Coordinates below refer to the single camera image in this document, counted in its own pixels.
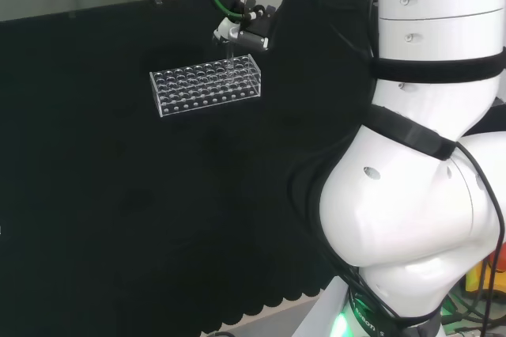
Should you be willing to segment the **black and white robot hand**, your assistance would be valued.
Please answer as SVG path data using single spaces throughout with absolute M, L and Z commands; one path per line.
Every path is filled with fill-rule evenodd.
M 253 51 L 267 51 L 273 38 L 277 12 L 283 0 L 234 0 L 231 13 L 213 31 L 218 43 L 231 43 Z

